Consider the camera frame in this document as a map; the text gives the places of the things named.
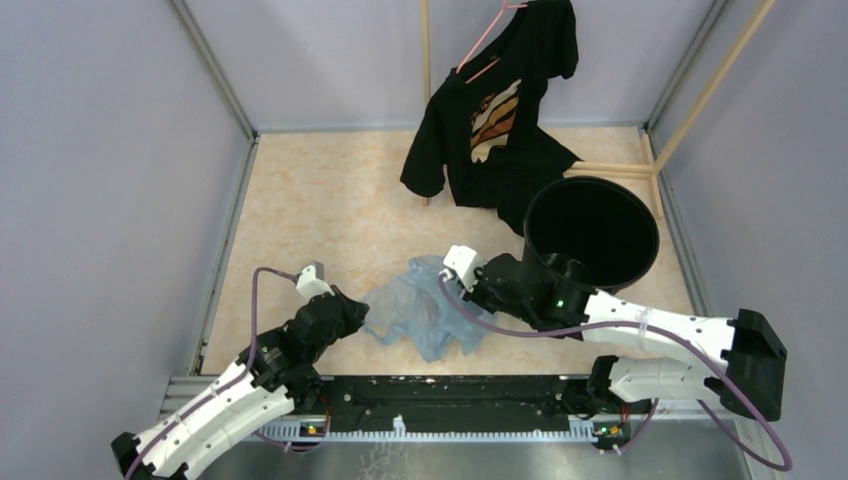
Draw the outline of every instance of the beige floor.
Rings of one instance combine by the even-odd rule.
[[[635,128],[548,130],[590,162],[643,163]],[[428,207],[398,181],[414,132],[263,135],[245,199],[203,365],[220,373],[249,342],[250,279],[269,265],[297,272],[312,260],[326,265],[330,283],[352,298],[388,282],[410,257],[444,254],[464,244],[486,258],[520,258],[523,239],[494,211],[457,208],[446,190]],[[648,202],[648,184],[621,180]],[[668,228],[651,271],[620,293],[658,308],[691,313]],[[303,300],[291,283],[268,275],[259,289],[259,330],[283,324]],[[526,329],[501,316],[499,324]],[[488,334],[464,356],[454,342],[447,356],[426,363],[405,339],[378,344],[359,332],[336,343],[316,365],[324,374],[587,373],[598,355],[633,351],[574,340],[520,339]]]

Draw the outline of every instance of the black bucket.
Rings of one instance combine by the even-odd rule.
[[[596,177],[557,180],[524,217],[525,291],[578,283],[615,293],[645,275],[658,250],[657,223],[630,191]]]

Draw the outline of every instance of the crumpled plastic bag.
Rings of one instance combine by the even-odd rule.
[[[456,338],[462,353],[468,355],[483,340],[486,330],[466,320],[439,288],[439,272],[444,257],[428,255],[409,260],[409,270],[362,299],[371,309],[365,316],[364,330],[383,345],[391,345],[404,336],[412,339],[427,362],[445,356]],[[447,284],[449,293],[459,298],[460,286]],[[481,307],[460,300],[469,313],[490,323],[494,315]]]

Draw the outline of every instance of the cable tie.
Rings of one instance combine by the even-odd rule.
[[[648,334],[648,323],[651,318],[651,311],[653,309],[651,307],[645,307],[644,310],[639,314],[639,317],[636,319],[639,325],[639,348],[641,350],[647,350],[647,345],[645,344],[645,336]]]

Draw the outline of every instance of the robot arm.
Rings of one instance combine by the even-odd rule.
[[[320,378],[313,363],[337,339],[359,330],[368,306],[327,285],[317,262],[296,283],[308,303],[293,320],[257,337],[249,370],[250,348],[178,412],[112,442],[126,478],[194,480],[262,425],[315,404]]]
[[[683,345],[647,331],[658,327],[676,334],[704,353],[740,387],[768,421],[780,418],[786,349],[768,321],[740,310],[736,318],[680,315],[637,305],[580,282],[579,262],[563,262],[557,275],[527,272],[509,254],[486,262],[469,247],[453,246],[443,274],[455,279],[465,298],[489,312],[502,311],[538,331],[610,321],[640,323],[644,328],[598,328],[578,334],[587,342],[607,342],[654,353],[658,359],[600,357],[590,384],[625,402],[647,398],[710,401],[718,397],[728,410],[751,413]]]

